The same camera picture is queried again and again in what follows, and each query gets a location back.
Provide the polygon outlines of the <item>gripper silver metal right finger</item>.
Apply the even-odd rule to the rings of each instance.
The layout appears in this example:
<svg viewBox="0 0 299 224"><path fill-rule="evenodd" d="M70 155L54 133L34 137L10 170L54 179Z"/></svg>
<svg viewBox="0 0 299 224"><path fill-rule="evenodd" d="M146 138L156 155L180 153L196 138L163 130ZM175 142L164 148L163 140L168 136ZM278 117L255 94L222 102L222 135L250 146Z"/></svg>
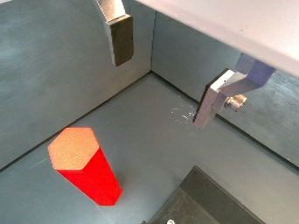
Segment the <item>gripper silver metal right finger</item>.
<svg viewBox="0 0 299 224"><path fill-rule="evenodd" d="M223 110L238 112L247 102L246 92L262 88L275 68L242 53L234 70L226 69L206 86L194 124L203 128Z"/></svg>

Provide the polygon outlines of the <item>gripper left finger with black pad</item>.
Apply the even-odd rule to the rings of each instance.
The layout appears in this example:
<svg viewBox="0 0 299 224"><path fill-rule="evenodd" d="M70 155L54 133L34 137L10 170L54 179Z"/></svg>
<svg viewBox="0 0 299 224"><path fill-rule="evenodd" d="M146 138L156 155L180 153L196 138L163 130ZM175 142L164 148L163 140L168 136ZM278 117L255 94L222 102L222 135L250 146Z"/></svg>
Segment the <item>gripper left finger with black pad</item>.
<svg viewBox="0 0 299 224"><path fill-rule="evenodd" d="M103 18L112 62L116 67L132 59L134 18L127 14L122 0L95 0Z"/></svg>

